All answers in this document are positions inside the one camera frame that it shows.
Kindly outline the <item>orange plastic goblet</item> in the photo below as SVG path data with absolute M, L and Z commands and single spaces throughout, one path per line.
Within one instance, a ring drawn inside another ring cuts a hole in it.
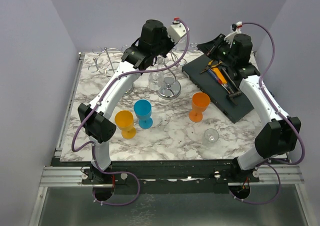
M 198 92 L 192 96 L 191 107 L 192 110 L 189 113 L 189 119 L 193 122 L 200 122 L 203 119 L 203 112 L 206 111 L 210 104 L 210 97 L 203 93 Z

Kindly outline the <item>tall chrome glass rack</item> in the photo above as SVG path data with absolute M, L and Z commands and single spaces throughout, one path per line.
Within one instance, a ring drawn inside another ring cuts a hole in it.
M 164 58 L 163 56 L 159 56 L 156 58 L 155 68 L 161 69 L 162 67 L 166 68 L 170 62 L 175 62 L 178 59 L 176 52 L 182 52 L 182 50 L 178 50 L 174 48 L 170 53 L 169 57 Z M 169 69 L 168 71 L 162 71 L 163 73 L 163 85 L 160 90 L 155 91 L 157 95 L 162 99 L 175 99 L 181 93 L 181 84 L 177 80 L 177 77 L 173 70 Z

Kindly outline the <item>clear wine glass front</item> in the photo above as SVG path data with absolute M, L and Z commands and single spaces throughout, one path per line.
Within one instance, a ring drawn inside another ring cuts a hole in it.
M 161 71 L 150 73 L 148 81 L 149 88 L 153 91 L 158 91 L 163 85 L 164 74 Z

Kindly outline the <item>clear wine glass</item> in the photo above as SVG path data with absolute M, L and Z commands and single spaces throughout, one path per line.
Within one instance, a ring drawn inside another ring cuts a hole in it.
M 161 71 L 150 73 L 148 81 L 149 88 L 153 91 L 158 91 L 163 85 L 164 74 Z
M 213 128 L 205 130 L 202 136 L 202 147 L 205 149 L 211 148 L 219 139 L 219 133 Z

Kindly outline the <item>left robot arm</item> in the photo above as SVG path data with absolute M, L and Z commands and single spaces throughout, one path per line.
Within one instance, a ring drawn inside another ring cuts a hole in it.
M 110 117 L 116 105 L 155 59 L 165 57 L 185 32 L 179 18 L 175 18 L 169 27 L 158 20 L 147 20 L 140 37 L 124 51 L 118 68 L 103 90 L 89 104 L 82 103 L 78 107 L 79 128 L 85 130 L 94 150 L 91 163 L 96 169 L 93 177 L 99 183 L 107 183 L 111 177 L 109 144 L 117 127 Z

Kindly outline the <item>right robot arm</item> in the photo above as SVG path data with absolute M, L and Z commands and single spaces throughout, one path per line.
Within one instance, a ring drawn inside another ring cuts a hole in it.
M 230 177 L 236 182 L 247 178 L 248 170 L 265 160 L 293 151 L 301 128 L 300 119 L 291 117 L 279 106 L 263 83 L 260 72 L 250 63 L 252 47 L 251 37 L 243 33 L 237 33 L 232 41 L 220 34 L 197 45 L 205 56 L 229 68 L 231 79 L 250 101 L 263 124 L 254 147 L 237 157 L 235 167 L 230 169 Z

